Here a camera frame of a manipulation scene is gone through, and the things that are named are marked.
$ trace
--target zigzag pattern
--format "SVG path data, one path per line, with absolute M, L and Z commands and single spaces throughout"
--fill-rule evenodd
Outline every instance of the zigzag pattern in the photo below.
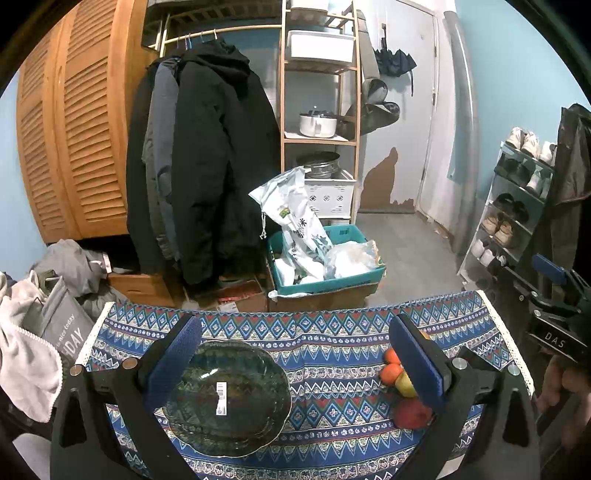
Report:
M 288 375 L 292 410 L 280 436 L 248 457 L 209 458 L 176 438 L 164 412 L 160 425 L 189 466 L 208 480 L 390 480 L 422 431 L 389 419 L 396 393 L 379 381 L 389 347 L 389 321 L 401 310 L 448 356 L 462 345 L 493 365 L 510 361 L 502 336 L 475 292 L 432 297 L 393 307 L 298 314 L 195 312 L 207 338 L 238 338 L 265 348 Z M 95 341 L 88 367 L 116 368 L 141 356 L 178 322 L 182 311 L 116 304 Z M 482 408 L 472 408 L 454 449 L 470 444 Z M 147 475 L 116 407 L 109 417 L 122 451 Z

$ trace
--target teal box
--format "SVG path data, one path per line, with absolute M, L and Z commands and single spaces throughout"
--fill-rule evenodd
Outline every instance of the teal box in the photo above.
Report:
M 330 225 L 325 226 L 324 230 L 328 234 L 330 241 L 333 244 L 344 244 L 345 242 L 353 241 L 359 244 L 365 243 L 367 239 L 355 225 Z M 379 283 L 386 271 L 386 265 L 372 270 L 371 272 L 363 273 L 361 275 L 353 275 L 346 278 L 333 278 L 331 280 L 323 280 L 315 283 L 306 283 L 304 285 L 290 285 L 288 287 L 280 286 L 279 276 L 277 275 L 277 268 L 273 261 L 273 253 L 280 254 L 283 249 L 281 241 L 281 232 L 273 234 L 267 243 L 269 248 L 269 264 L 273 274 L 273 281 L 277 288 L 279 295 L 290 295 L 292 293 L 325 293 L 328 291 L 340 290 L 341 288 L 354 287 L 363 285 L 365 283 Z

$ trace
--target concrete floor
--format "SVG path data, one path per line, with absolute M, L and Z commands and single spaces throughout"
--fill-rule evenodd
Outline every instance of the concrete floor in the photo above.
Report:
M 369 307 L 462 290 L 449 240 L 434 225 L 417 215 L 386 213 L 360 213 L 355 223 L 375 240 L 388 267 L 378 291 L 367 299 Z

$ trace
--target silver bolt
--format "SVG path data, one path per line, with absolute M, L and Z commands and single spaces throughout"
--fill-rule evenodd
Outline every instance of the silver bolt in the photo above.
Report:
M 132 368 L 135 368 L 137 364 L 138 359 L 134 356 L 130 356 L 129 358 L 123 360 L 123 368 L 125 368 L 126 370 L 131 370 Z
M 507 367 L 507 370 L 509 371 L 509 373 L 511 375 L 513 375 L 514 377 L 519 376 L 519 374 L 521 373 L 521 370 L 519 370 L 519 367 L 515 364 L 511 364 Z
M 78 375 L 80 375 L 82 373 L 82 369 L 84 367 L 82 365 L 74 365 L 73 367 L 70 368 L 70 375 L 73 377 L 76 377 Z
M 458 370 L 464 370 L 468 366 L 468 362 L 466 362 L 463 358 L 457 356 L 452 360 L 452 365 L 456 367 Z

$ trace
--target blue wall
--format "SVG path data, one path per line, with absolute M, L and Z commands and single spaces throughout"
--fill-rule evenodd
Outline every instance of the blue wall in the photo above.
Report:
M 18 161 L 17 86 L 18 73 L 0 98 L 0 271 L 20 280 L 46 246 L 29 207 Z
M 591 106 L 558 54 L 505 0 L 456 0 L 456 8 L 478 96 L 478 193 L 485 198 L 512 127 L 556 142 L 561 107 Z

